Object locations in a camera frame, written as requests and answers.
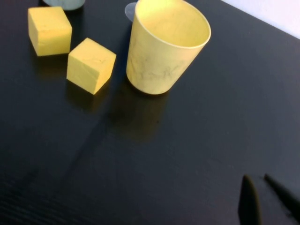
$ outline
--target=dark surface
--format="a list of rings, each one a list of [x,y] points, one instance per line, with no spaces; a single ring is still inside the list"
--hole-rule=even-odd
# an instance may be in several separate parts
[[[95,99],[66,81],[67,56],[37,58],[27,8],[0,2],[2,224],[237,225],[242,176],[300,185],[300,41],[223,2],[191,0],[212,37],[166,94],[125,79],[130,0],[68,14],[117,56]]]
[[[265,174],[264,180],[272,187],[280,201],[290,211],[290,215],[300,224],[300,198],[270,175]]]

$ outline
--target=black object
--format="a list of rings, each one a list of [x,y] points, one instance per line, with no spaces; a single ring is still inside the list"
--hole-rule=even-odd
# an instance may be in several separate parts
[[[279,197],[262,177],[245,175],[239,203],[241,225],[296,225]]]
[[[67,13],[72,49],[89,37],[117,54],[106,93],[86,98],[57,56],[34,54],[27,9],[38,1],[0,1],[0,223],[238,225],[245,173],[300,174],[300,41],[222,1],[190,0],[211,40],[156,104],[126,84],[130,2]],[[32,171],[18,198],[6,195]]]
[[[300,199],[270,175],[264,176],[265,181],[274,189],[276,194],[292,216],[300,223]]]

